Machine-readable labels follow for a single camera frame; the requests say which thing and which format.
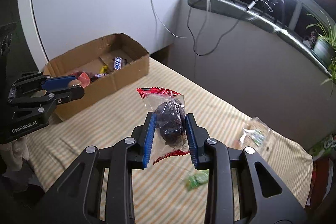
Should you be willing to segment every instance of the clear plastic package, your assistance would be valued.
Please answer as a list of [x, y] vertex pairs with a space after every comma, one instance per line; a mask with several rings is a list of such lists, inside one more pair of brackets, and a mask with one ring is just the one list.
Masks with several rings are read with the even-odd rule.
[[242, 135], [238, 141], [238, 148], [253, 147], [260, 155], [267, 149], [268, 139], [272, 133], [271, 128], [265, 125], [259, 118], [249, 120], [242, 129]]
[[137, 89], [148, 111], [156, 114], [151, 163], [189, 153], [185, 134], [184, 96], [164, 88]]

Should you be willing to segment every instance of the silver screw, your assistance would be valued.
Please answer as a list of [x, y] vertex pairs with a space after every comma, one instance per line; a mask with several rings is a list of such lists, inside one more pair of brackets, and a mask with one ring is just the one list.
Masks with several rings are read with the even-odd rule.
[[125, 143], [127, 143], [127, 144], [131, 144], [131, 143], [134, 143], [134, 142], [135, 142], [135, 140], [132, 137], [128, 137], [128, 138], [125, 139]]
[[255, 150], [254, 150], [253, 147], [248, 146], [248, 147], [245, 147], [245, 152], [252, 155], [252, 154], [254, 154]]
[[86, 153], [91, 154], [91, 153], [96, 151], [96, 148], [94, 146], [90, 145], [85, 149], [85, 151], [86, 151]]
[[214, 139], [214, 138], [207, 138], [207, 143], [208, 143], [208, 144], [216, 144], [216, 143], [217, 143], [217, 140]]

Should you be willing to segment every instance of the black cable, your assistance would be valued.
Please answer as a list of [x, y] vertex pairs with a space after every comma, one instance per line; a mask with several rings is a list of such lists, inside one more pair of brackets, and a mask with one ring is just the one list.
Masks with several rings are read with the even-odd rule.
[[195, 41], [194, 34], [193, 34], [193, 32], [191, 31], [191, 29], [190, 29], [190, 27], [189, 27], [189, 21], [190, 21], [190, 15], [191, 15], [191, 10], [192, 10], [193, 6], [194, 6], [195, 4], [197, 4], [198, 2], [200, 2], [200, 1], [201, 1], [201, 0], [198, 0], [197, 2], [195, 2], [194, 4], [192, 4], [192, 5], [190, 6], [189, 14], [188, 14], [188, 20], [187, 20], [187, 27], [188, 27], [188, 29], [189, 29], [189, 31], [190, 31], [191, 36], [193, 37], [193, 41], [194, 41], [193, 51], [194, 51], [194, 53], [195, 53], [196, 55], [198, 55], [198, 56], [206, 56], [206, 55], [209, 55], [209, 54], [213, 53], [213, 52], [217, 49], [219, 43], [221, 42], [221, 39], [222, 39], [225, 35], [227, 35], [229, 32], [231, 32], [231, 31], [237, 26], [237, 24], [239, 23], [239, 21], [241, 20], [241, 18], [245, 15], [245, 11], [244, 11], [244, 13], [237, 19], [236, 23], [231, 27], [231, 29], [228, 30], [228, 31], [226, 31], [225, 33], [223, 33], [223, 34], [219, 37], [219, 39], [218, 39], [218, 41], [217, 41], [215, 47], [214, 47], [211, 51], [209, 51], [209, 52], [207, 52], [207, 53], [205, 53], [205, 54], [198, 54], [198, 53], [196, 52], [196, 50], [195, 50], [195, 48], [196, 48], [196, 41]]

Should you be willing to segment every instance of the cardboard box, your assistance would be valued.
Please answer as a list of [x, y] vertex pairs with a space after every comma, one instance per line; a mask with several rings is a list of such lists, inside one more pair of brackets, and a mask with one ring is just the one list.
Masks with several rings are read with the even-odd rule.
[[123, 33], [111, 34], [80, 45], [45, 66], [44, 74], [52, 77], [69, 75], [75, 70], [99, 73], [101, 67], [109, 65], [115, 57], [125, 58], [127, 64], [121, 70], [115, 70], [107, 77], [90, 83], [82, 99], [57, 106], [55, 113], [63, 121], [147, 75], [149, 53], [129, 36]]

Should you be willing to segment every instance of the spider plant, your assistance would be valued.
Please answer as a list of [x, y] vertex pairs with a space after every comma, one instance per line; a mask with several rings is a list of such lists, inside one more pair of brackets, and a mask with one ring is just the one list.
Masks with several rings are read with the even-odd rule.
[[314, 16], [313, 14], [307, 14], [307, 15], [308, 16], [312, 16], [313, 18], [315, 18], [318, 21], [318, 23], [317, 24], [309, 24], [306, 27], [306, 29], [308, 29], [309, 27], [313, 27], [313, 26], [321, 28], [323, 34], [319, 33], [318, 38], [325, 40], [326, 42], [329, 43], [329, 45], [331, 47], [336, 48], [336, 24], [334, 24], [333, 26], [331, 26], [328, 17], [325, 15], [325, 17], [326, 17], [326, 19], [328, 21], [328, 26], [325, 27], [316, 16]]
[[329, 72], [331, 74], [331, 77], [325, 79], [321, 83], [321, 85], [326, 84], [328, 82], [331, 82], [331, 93], [330, 93], [330, 97], [331, 97], [332, 94], [333, 94], [333, 91], [334, 91], [334, 85], [336, 85], [336, 60], [335, 59], [332, 60], [332, 63], [330, 64], [328, 70], [329, 70]]

